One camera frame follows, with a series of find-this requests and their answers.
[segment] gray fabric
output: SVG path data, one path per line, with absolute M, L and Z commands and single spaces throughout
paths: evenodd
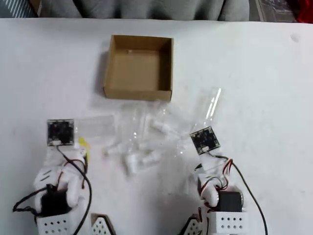
M 249 0 L 42 0 L 42 3 L 43 17 L 249 20 Z

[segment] transparent plastic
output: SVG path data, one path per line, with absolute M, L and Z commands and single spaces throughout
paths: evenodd
M 128 151 L 128 145 L 126 142 L 118 143 L 112 145 L 110 147 L 104 148 L 104 155 L 111 156 L 111 155 L 123 155 Z
M 149 139 L 140 141 L 138 143 L 139 150 L 158 150 L 166 151 L 177 147 L 178 139 L 175 137 L 161 138 L 161 139 Z
M 132 152 L 125 156 L 125 163 L 129 175 L 134 175 L 151 166 L 149 153 L 143 151 Z
M 162 152 L 161 151 L 151 151 L 148 155 L 146 155 L 144 158 L 142 158 L 140 160 L 140 164 L 146 168 L 146 167 L 150 167 L 153 166 L 155 164 L 157 164 L 162 157 Z
M 113 137 L 115 135 L 114 116 L 98 116 L 90 118 L 76 118 L 75 138 Z
M 222 89 L 213 87 L 209 92 L 200 92 L 194 110 L 195 124 L 192 132 L 199 131 L 211 125 L 220 100 Z
M 164 195 L 188 194 L 190 171 L 184 142 L 178 141 L 174 148 L 163 154 L 159 171 L 159 190 Z
M 138 140 L 143 138 L 145 116 L 145 103 L 131 103 L 121 106 L 118 139 L 127 148 L 127 153 L 137 151 Z
M 192 129 L 192 119 L 177 106 L 157 102 L 154 106 L 150 126 L 173 137 L 186 138 Z

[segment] open cardboard box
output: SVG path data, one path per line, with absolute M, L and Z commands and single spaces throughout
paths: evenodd
M 171 100 L 173 39 L 113 35 L 104 79 L 111 99 Z

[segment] white table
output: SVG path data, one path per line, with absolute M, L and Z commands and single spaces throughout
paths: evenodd
M 190 107 L 200 87 L 223 88 L 214 129 L 258 199 L 269 234 L 311 231 L 313 25 L 1 19 L 0 32 L 1 234 L 36 234 L 30 215 L 11 210 L 33 190 L 46 120 L 102 115 L 123 102 L 103 98 L 97 78 L 112 34 L 173 37 L 172 102 Z M 129 178 L 119 159 L 93 148 L 90 211 L 108 214 L 119 235 L 177 234 L 196 211 L 195 188 L 163 197 L 157 172 Z M 245 199 L 251 234 L 264 234 Z

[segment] yellow object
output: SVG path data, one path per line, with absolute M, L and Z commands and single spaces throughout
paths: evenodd
M 90 158 L 90 145 L 87 143 L 87 141 L 83 138 L 83 137 L 79 137 L 78 138 L 78 142 L 79 145 L 81 147 L 86 148 L 86 152 L 87 152 L 87 161 L 89 162 L 89 158 Z

